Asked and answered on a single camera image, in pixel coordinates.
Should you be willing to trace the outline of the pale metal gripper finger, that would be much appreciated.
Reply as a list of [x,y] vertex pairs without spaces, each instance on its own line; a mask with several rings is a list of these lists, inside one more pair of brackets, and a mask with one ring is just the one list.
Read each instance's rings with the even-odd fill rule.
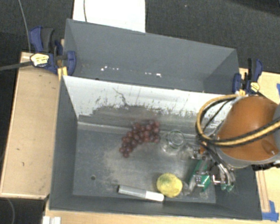
[[205,190],[205,177],[193,175],[189,181],[188,190],[189,193],[192,193],[194,190],[198,190],[199,192],[203,192]]
[[203,160],[205,149],[201,146],[192,145],[190,147],[189,158],[191,160]]

